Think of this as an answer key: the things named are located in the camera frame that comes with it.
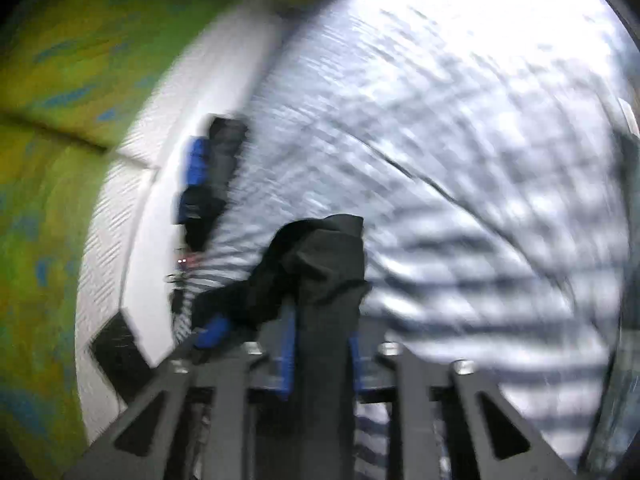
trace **blue strip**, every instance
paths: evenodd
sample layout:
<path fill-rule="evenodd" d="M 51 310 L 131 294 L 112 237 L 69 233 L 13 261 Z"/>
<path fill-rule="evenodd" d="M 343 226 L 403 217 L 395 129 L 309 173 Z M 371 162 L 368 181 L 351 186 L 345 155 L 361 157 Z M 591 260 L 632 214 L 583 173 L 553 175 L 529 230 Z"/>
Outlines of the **blue strip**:
<path fill-rule="evenodd" d="M 196 348 L 213 348 L 231 330 L 230 321 L 223 316 L 215 316 L 196 339 Z"/>
<path fill-rule="evenodd" d="M 362 391 L 362 363 L 360 362 L 360 349 L 358 348 L 358 336 L 349 338 L 351 347 L 351 359 L 353 360 L 353 390 L 356 394 Z"/>
<path fill-rule="evenodd" d="M 283 400 L 286 400 L 293 390 L 293 372 L 296 365 L 296 316 L 293 312 L 287 316 L 286 323 L 280 360 L 280 397 Z"/>
<path fill-rule="evenodd" d="M 209 141 L 204 137 L 197 137 L 191 145 L 189 164 L 187 168 L 187 186 L 198 186 L 207 179 L 207 150 Z"/>

